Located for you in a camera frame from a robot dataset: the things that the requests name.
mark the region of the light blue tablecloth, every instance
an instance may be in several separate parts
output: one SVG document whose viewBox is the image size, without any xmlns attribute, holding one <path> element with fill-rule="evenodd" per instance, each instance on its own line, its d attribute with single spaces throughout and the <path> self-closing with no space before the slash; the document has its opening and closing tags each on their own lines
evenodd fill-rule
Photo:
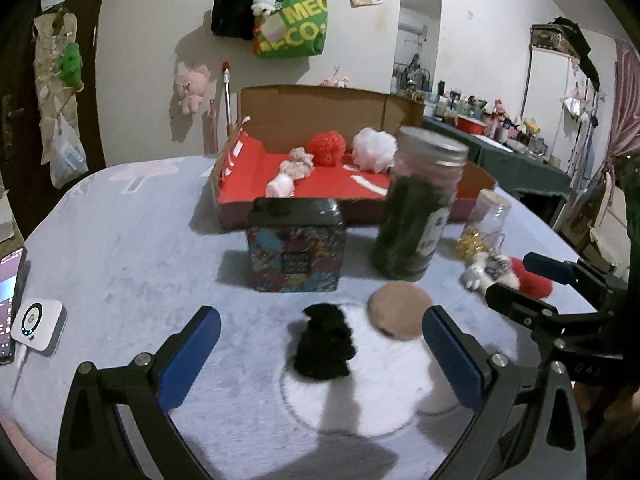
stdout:
<svg viewBox="0 0 640 480">
<path fill-rule="evenodd" d="M 366 302 L 383 284 L 369 265 L 375 228 L 349 230 L 337 292 L 261 294 L 248 286 L 243 232 L 218 232 L 201 156 L 108 168 L 71 189 L 26 241 L 31 263 L 25 297 L 57 298 L 68 320 L 55 354 L 30 354 L 14 400 L 15 366 L 0 368 L 0 408 L 26 436 L 55 456 L 66 394 L 78 364 L 129 363 L 154 352 L 202 304 L 222 315 L 222 336 L 172 419 L 215 479 L 418 479 L 440 464 L 470 420 L 462 408 L 416 416 L 403 430 L 377 439 L 319 436 L 287 414 L 278 376 L 287 325 L 320 300 Z M 462 226 L 449 225 L 419 283 L 461 329 L 488 350 L 536 365 L 526 330 L 489 310 L 459 283 L 463 264 L 450 253 Z M 503 252 L 537 251 L 560 260 L 575 253 L 520 203 L 506 225 Z M 561 312 L 588 312 L 571 288 L 556 285 Z M 145 471 L 158 478 L 134 446 Z"/>
</svg>

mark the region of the white cable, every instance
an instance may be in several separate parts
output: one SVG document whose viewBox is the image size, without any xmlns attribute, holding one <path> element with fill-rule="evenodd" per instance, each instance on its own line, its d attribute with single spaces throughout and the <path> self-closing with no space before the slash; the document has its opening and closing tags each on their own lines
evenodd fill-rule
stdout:
<svg viewBox="0 0 640 480">
<path fill-rule="evenodd" d="M 25 344 L 16 342 L 17 348 L 15 349 L 15 365 L 18 367 L 18 373 L 15 376 L 14 390 L 11 394 L 11 399 L 14 400 L 15 391 L 18 389 L 18 382 L 20 381 L 20 376 L 22 375 L 22 366 L 24 366 L 24 361 L 27 359 L 27 353 L 29 352 L 29 347 Z"/>
</svg>

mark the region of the colorful tin box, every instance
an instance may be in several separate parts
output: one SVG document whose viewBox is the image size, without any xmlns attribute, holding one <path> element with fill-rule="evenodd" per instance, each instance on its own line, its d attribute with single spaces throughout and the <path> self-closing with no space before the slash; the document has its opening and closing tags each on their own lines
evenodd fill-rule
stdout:
<svg viewBox="0 0 640 480">
<path fill-rule="evenodd" d="M 345 230 L 332 198 L 257 198 L 246 238 L 254 289 L 330 292 L 340 279 Z"/>
</svg>

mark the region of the white wardrobe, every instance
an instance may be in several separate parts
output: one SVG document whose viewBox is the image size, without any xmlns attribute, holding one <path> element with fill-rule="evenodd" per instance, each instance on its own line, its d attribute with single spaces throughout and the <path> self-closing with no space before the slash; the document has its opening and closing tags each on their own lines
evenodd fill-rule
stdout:
<svg viewBox="0 0 640 480">
<path fill-rule="evenodd" d="M 616 44 L 613 38 L 582 30 L 591 46 L 590 59 L 600 76 L 600 91 L 596 96 L 593 86 L 581 70 L 574 71 L 569 56 L 559 52 L 534 48 L 531 53 L 531 70 L 527 87 L 523 117 L 534 117 L 541 135 L 548 146 L 547 158 L 560 159 L 560 169 L 576 178 L 583 168 L 586 156 L 585 144 L 589 123 L 580 122 L 562 104 L 565 97 L 578 84 L 582 95 L 586 95 L 589 108 L 596 106 L 598 127 L 593 133 L 593 171 L 599 167 L 607 149 L 615 88 Z"/>
</svg>

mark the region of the hanging bag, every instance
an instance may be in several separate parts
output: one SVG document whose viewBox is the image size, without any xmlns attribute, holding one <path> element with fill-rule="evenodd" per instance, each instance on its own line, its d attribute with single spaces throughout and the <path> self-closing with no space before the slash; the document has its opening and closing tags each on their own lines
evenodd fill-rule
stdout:
<svg viewBox="0 0 640 480">
<path fill-rule="evenodd" d="M 211 31 L 226 38 L 254 38 L 254 0 L 213 0 Z"/>
<path fill-rule="evenodd" d="M 281 5 L 279 10 L 255 20 L 255 54 L 267 59 L 322 54 L 327 0 L 276 1 Z"/>
</svg>

